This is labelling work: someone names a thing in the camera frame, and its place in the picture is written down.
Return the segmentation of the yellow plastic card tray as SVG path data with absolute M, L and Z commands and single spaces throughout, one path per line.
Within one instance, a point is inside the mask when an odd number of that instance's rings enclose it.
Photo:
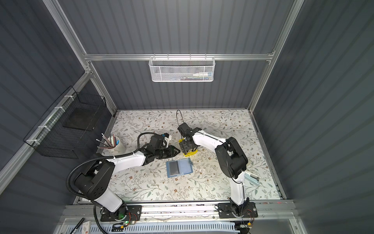
M 197 153 L 198 145 L 190 139 L 180 139 L 179 146 L 185 157 L 190 157 Z

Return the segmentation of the blue leather card holder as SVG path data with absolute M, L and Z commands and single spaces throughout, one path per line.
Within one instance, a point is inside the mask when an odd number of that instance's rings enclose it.
M 188 175 L 188 174 L 193 173 L 193 163 L 190 158 L 180 159 L 176 161 L 178 162 L 179 171 L 180 171 L 180 175 L 178 176 L 183 176 L 183 175 Z M 166 162 L 167 177 L 168 178 L 176 177 L 176 176 L 170 176 L 169 174 L 169 163 L 170 162 L 171 161 Z

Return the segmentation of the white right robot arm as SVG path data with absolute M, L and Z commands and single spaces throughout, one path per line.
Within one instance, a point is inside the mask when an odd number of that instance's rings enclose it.
M 240 207 L 249 201 L 244 184 L 248 158 L 235 138 L 224 139 L 213 136 L 201 128 L 192 129 L 186 123 L 179 125 L 177 130 L 182 137 L 180 147 L 183 153 L 194 151 L 198 147 L 204 147 L 215 153 L 222 172 L 230 178 L 232 204 Z

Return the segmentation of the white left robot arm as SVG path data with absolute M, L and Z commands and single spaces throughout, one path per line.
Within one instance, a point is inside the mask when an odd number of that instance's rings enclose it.
M 149 143 L 141 146 L 140 136 L 143 135 L 151 135 L 151 138 Z M 112 175 L 129 168 L 148 165 L 154 160 L 170 159 L 181 153 L 178 148 L 169 144 L 167 133 L 160 135 L 145 132 L 140 136 L 137 138 L 137 148 L 130 153 L 109 157 L 98 154 L 97 158 L 74 168 L 66 181 L 69 191 L 112 213 L 125 208 L 125 202 L 109 188 Z

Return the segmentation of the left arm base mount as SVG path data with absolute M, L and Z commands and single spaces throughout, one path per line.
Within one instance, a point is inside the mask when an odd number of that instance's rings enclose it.
M 125 222 L 125 221 L 139 221 L 142 213 L 141 205 L 124 205 L 122 204 L 115 212 L 110 212 L 106 208 L 102 208 L 101 222 Z

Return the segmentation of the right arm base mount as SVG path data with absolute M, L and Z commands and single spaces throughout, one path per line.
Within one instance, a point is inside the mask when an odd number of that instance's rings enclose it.
M 257 208 L 254 202 L 245 202 L 242 205 L 236 205 L 235 203 L 218 203 L 214 206 L 218 211 L 219 218 L 249 218 L 254 220 L 258 217 Z

